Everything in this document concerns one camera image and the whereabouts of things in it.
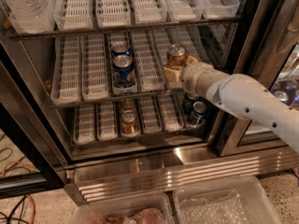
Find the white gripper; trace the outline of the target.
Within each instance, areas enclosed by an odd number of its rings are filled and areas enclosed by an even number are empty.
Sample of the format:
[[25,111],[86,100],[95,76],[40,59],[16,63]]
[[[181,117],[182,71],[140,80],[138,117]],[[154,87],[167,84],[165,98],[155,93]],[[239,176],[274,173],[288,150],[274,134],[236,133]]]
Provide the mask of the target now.
[[164,66],[164,76],[169,82],[181,81],[181,86],[192,96],[212,98],[216,93],[218,71],[210,64],[198,62],[193,56],[187,59],[187,66]]

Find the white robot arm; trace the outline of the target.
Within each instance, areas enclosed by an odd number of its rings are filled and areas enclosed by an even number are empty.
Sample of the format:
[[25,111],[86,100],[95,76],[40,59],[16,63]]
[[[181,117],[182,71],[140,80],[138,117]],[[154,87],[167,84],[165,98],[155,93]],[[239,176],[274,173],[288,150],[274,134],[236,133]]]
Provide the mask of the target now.
[[165,78],[188,94],[203,97],[238,119],[255,120],[299,153],[299,111],[280,102],[256,79],[226,74],[211,64],[164,64]]

